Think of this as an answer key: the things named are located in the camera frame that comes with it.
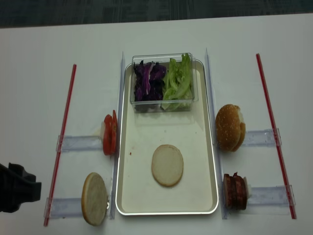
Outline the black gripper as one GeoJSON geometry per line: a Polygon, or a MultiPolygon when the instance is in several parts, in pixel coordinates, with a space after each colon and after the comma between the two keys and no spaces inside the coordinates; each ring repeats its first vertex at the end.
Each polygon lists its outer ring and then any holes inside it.
{"type": "Polygon", "coordinates": [[[16,212],[21,203],[35,202],[41,198],[41,182],[23,166],[9,163],[0,165],[0,211],[16,212]]]}

